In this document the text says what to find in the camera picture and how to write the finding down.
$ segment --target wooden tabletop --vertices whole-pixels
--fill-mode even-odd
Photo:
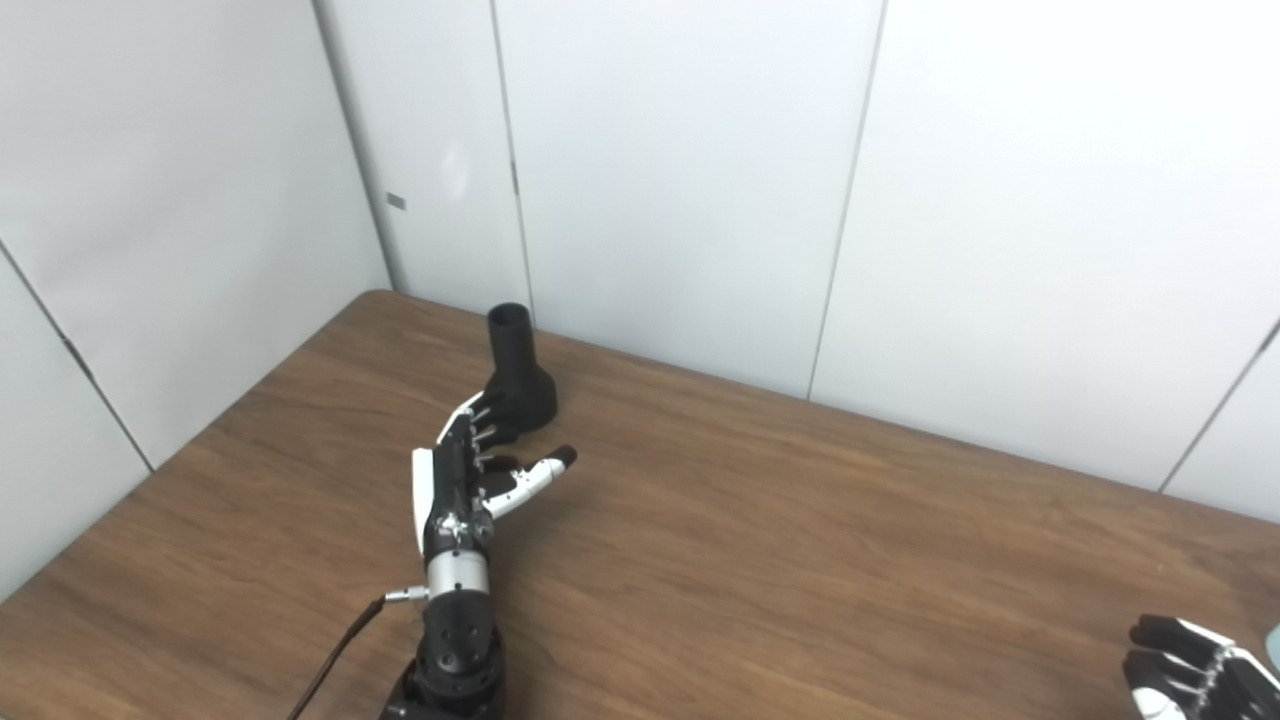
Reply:
[[[507,717],[1128,717],[1139,612],[1258,648],[1280,527],[540,334],[579,462],[498,524]],[[479,315],[358,299],[0,605],[0,715],[282,719],[422,582],[410,451],[489,377]],[[376,717],[389,606],[308,719]]]

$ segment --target white wall panel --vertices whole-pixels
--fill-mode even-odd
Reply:
[[[0,601],[147,469],[0,255]]]
[[[0,4],[0,237],[172,455],[387,283],[311,5]]]
[[[813,398],[1156,487],[1280,313],[1274,3],[891,3]]]
[[[804,395],[879,0],[498,0],[539,327]]]
[[[527,304],[489,3],[321,6],[397,287],[475,311]]]
[[[1274,343],[1165,492],[1280,523],[1280,348]]]

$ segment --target black cable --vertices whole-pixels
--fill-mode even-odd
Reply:
[[[289,712],[288,720],[298,720],[298,716],[302,715],[303,710],[306,710],[307,703],[311,702],[311,697],[316,694],[317,689],[320,689],[320,683],[324,682],[325,676],[329,674],[329,670],[333,670],[334,661],[337,661],[338,656],[342,655],[342,651],[347,648],[347,644],[356,635],[360,634],[360,630],[364,630],[365,625],[367,625],[369,621],[372,620],[375,615],[381,612],[383,605],[385,603],[387,603],[385,597],[379,597],[378,600],[370,602],[369,607],[366,607],[365,611],[361,612],[358,618],[356,618],[356,621],[352,623],[349,628],[347,628],[347,632],[343,633],[342,639],[339,639],[338,644],[334,646],[333,652],[329,653],[329,657],[324,661],[324,665],[320,666],[320,671],[316,673],[315,678],[311,678],[311,684],[307,685],[306,692],[303,692],[302,697],[298,698],[298,703],[293,706],[293,712]]]

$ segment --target cable connector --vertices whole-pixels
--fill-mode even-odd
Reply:
[[[430,594],[431,593],[426,589],[426,585],[413,585],[411,588],[401,588],[388,592],[383,596],[383,602],[411,602],[426,600]]]

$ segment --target prosthetic hand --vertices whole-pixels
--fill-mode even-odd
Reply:
[[[1280,684],[1235,641],[1178,618],[1143,615],[1125,680],[1144,720],[1280,720]]]
[[[422,641],[381,717],[497,720],[506,705],[502,635],[489,597],[494,520],[577,459],[568,446],[520,466],[485,455],[515,442],[500,391],[463,402],[435,441],[413,451],[413,525],[428,575]]]

